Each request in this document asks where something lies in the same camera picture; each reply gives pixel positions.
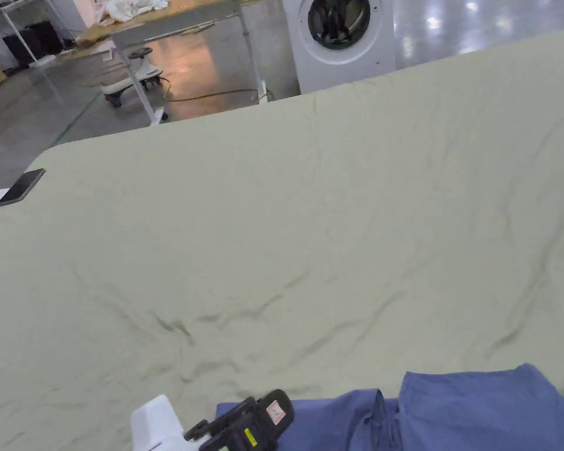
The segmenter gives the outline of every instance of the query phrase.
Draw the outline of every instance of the metal table frame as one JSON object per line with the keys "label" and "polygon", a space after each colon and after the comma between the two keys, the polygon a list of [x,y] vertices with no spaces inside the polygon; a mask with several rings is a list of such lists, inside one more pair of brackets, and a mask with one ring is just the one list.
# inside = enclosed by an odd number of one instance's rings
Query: metal table frame
{"label": "metal table frame", "polygon": [[125,53],[125,49],[141,43],[158,41],[170,36],[182,33],[191,27],[204,24],[206,22],[217,22],[224,19],[238,16],[242,27],[242,35],[245,37],[247,49],[249,50],[249,58],[251,59],[251,67],[257,87],[259,103],[267,102],[267,88],[265,81],[261,79],[259,67],[255,60],[253,44],[247,29],[247,22],[242,13],[240,0],[227,0],[223,2],[213,3],[211,5],[201,6],[197,9],[186,11],[182,14],[170,16],[158,21],[145,22],[139,26],[116,31],[110,35],[110,39],[115,46],[115,52],[122,58],[123,64],[129,74],[137,95],[140,97],[142,106],[145,108],[146,114],[149,116],[150,124],[156,125],[161,122],[163,116],[163,108],[153,109],[145,90],[136,78],[134,71],[130,65],[130,60]]}
{"label": "metal table frame", "polygon": [[[29,56],[31,56],[31,58],[33,59],[32,66],[37,67],[37,66],[41,66],[41,60],[38,60],[38,58],[35,57],[35,55],[31,51],[31,49],[29,48],[29,46],[27,45],[27,43],[23,39],[23,36],[21,35],[21,33],[19,33],[18,29],[16,28],[16,25],[12,22],[12,20],[10,19],[10,16],[8,15],[9,11],[14,11],[15,9],[18,9],[22,6],[25,6],[25,5],[33,2],[33,1],[34,0],[17,0],[17,1],[14,1],[13,3],[7,4],[7,5],[4,5],[3,7],[1,7],[0,13],[1,13],[2,17],[4,18],[4,20],[7,22],[7,24],[12,28],[12,30],[13,30],[14,34],[16,35],[16,37],[18,38],[18,40],[21,41],[21,44],[23,44],[23,46],[25,47],[25,50],[27,50],[27,52],[29,53]],[[67,25],[66,25],[65,20],[62,18],[62,16],[58,12],[58,10],[55,8],[54,4],[52,3],[52,0],[43,0],[43,1],[46,2],[46,4],[51,9],[54,16],[58,19],[58,21],[63,26],[63,29],[67,29]]]}

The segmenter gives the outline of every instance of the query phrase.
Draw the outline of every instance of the table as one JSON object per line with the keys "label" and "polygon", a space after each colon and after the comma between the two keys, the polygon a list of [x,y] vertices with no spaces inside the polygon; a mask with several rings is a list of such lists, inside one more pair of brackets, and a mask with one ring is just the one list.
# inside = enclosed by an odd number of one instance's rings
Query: table
{"label": "table", "polygon": [[[31,51],[31,49],[29,48],[29,46],[27,45],[27,43],[25,42],[25,40],[23,39],[23,36],[21,36],[21,33],[18,32],[16,25],[12,22],[10,16],[8,15],[10,11],[14,11],[15,9],[18,9],[18,8],[24,6],[28,3],[31,3],[33,1],[34,0],[15,0],[12,3],[9,3],[9,4],[1,7],[0,13],[2,14],[2,17],[7,22],[7,24],[12,28],[12,31],[14,32],[14,34],[16,35],[18,40],[21,41],[21,44],[23,44],[23,46],[25,47],[25,50],[27,50],[27,52],[29,53],[29,55],[33,59],[33,62],[30,66],[33,67],[33,68],[38,68],[38,67],[46,65],[46,64],[48,64],[48,62],[54,60],[55,56],[54,55],[47,55],[47,56],[38,60],[35,57],[35,55],[33,54],[33,52]],[[59,22],[63,26],[63,29],[67,29],[68,27],[66,25],[65,20],[62,18],[62,16],[58,12],[58,10],[55,8],[54,4],[52,3],[52,0],[43,0],[43,1],[45,1],[46,4],[48,5],[48,7],[50,7],[52,12],[56,16],[56,18],[59,20]]]}
{"label": "table", "polygon": [[186,426],[406,371],[530,362],[564,394],[564,32],[40,167],[0,207],[3,451],[130,449],[160,393]]}
{"label": "table", "polygon": [[161,122],[163,108],[153,110],[145,91],[142,89],[131,68],[125,49],[131,45],[175,36],[184,30],[203,23],[216,22],[238,16],[242,27],[242,34],[249,51],[258,99],[260,99],[259,103],[267,103],[266,84],[261,79],[249,29],[242,13],[242,5],[246,3],[248,2],[241,0],[170,0],[167,8],[150,11],[128,22],[114,23],[108,26],[92,25],[81,34],[78,39],[78,45],[80,47],[88,47],[96,42],[110,38],[115,46],[116,53],[121,57],[132,80],[142,106],[149,116],[150,124],[157,125]]}

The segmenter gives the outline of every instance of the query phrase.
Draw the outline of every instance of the white washing machine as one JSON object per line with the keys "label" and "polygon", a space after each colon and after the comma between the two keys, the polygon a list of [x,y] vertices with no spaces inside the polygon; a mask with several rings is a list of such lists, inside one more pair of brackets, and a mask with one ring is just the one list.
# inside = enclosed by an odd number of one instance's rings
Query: white washing machine
{"label": "white washing machine", "polygon": [[301,93],[395,70],[392,0],[284,0]]}

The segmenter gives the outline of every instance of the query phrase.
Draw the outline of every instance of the black smartphone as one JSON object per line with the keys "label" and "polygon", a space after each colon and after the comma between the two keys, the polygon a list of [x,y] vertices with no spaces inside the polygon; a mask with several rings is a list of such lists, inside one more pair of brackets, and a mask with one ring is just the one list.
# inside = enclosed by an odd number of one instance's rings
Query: black smartphone
{"label": "black smartphone", "polygon": [[0,206],[13,204],[25,199],[25,196],[27,196],[45,172],[45,169],[36,169],[23,174],[17,179],[17,181],[15,181],[15,184],[11,186],[11,189],[2,196],[2,199],[0,199]]}

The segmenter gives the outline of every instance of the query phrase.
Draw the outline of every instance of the wooden table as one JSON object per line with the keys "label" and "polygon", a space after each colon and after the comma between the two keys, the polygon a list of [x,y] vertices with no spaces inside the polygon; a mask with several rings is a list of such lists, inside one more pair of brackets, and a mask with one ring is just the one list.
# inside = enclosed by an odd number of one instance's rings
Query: wooden table
{"label": "wooden table", "polygon": [[247,3],[250,2],[241,0],[170,0],[170,4],[166,8],[139,15],[128,22],[114,23],[108,26],[94,24],[81,34],[78,38],[78,45],[88,47],[96,42],[111,39],[115,45],[115,51],[126,67],[140,101],[149,115],[150,124],[156,125],[161,121],[163,108],[153,110],[145,91],[130,66],[125,49],[131,45],[174,36],[203,23],[238,16],[249,51],[259,102],[267,103],[266,84],[261,79],[247,23],[242,13],[242,5]]}

